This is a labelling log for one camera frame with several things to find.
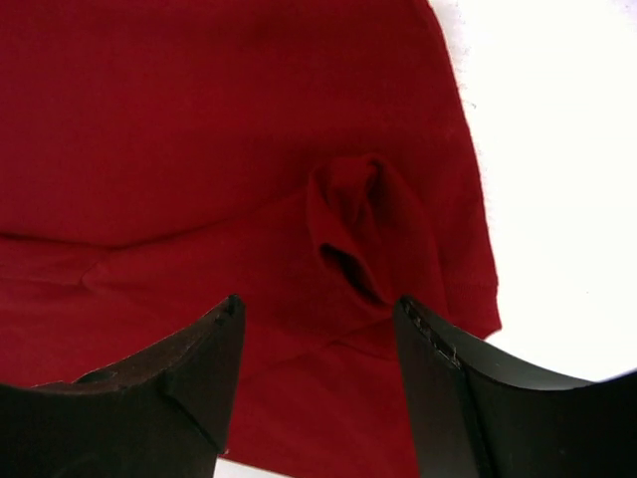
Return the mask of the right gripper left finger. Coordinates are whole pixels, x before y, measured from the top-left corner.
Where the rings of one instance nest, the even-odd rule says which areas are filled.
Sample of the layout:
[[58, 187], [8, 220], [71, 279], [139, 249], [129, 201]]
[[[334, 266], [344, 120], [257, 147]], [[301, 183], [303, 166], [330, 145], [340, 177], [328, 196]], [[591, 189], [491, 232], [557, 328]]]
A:
[[232, 295], [74, 382], [2, 385], [2, 476], [213, 476], [228, 441], [245, 325], [245, 305]]

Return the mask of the red t shirt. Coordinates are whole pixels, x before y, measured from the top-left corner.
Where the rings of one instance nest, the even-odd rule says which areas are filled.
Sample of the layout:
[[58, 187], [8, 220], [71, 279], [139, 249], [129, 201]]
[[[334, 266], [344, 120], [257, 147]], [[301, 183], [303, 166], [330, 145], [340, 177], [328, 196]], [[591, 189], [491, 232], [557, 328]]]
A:
[[5, 1], [1, 378], [73, 379], [247, 306], [231, 459], [414, 477], [391, 312], [501, 323], [426, 1]]

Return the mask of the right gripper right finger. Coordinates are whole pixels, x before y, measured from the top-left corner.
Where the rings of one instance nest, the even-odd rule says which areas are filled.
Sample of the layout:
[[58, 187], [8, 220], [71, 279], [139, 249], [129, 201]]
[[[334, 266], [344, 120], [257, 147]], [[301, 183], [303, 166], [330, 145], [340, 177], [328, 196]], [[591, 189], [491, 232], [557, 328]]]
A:
[[408, 296], [393, 321], [420, 476], [635, 476], [634, 372], [593, 382], [548, 370]]

